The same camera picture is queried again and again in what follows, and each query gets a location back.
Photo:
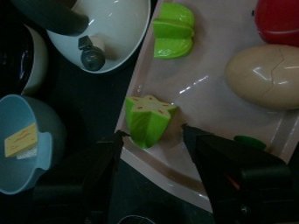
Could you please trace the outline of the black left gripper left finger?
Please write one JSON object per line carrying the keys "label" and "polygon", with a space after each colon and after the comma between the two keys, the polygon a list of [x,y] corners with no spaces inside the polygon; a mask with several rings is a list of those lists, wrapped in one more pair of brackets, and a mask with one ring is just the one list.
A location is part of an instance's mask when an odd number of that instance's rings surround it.
{"label": "black left gripper left finger", "polygon": [[42,175],[33,194],[33,224],[107,224],[125,137],[118,130]]}

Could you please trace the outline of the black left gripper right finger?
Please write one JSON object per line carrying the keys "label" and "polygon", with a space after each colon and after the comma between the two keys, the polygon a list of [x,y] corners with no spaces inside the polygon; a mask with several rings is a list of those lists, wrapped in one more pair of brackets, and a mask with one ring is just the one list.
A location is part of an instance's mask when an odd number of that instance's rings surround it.
{"label": "black left gripper right finger", "polygon": [[217,224],[299,221],[299,196],[280,157],[187,124],[182,134]]}

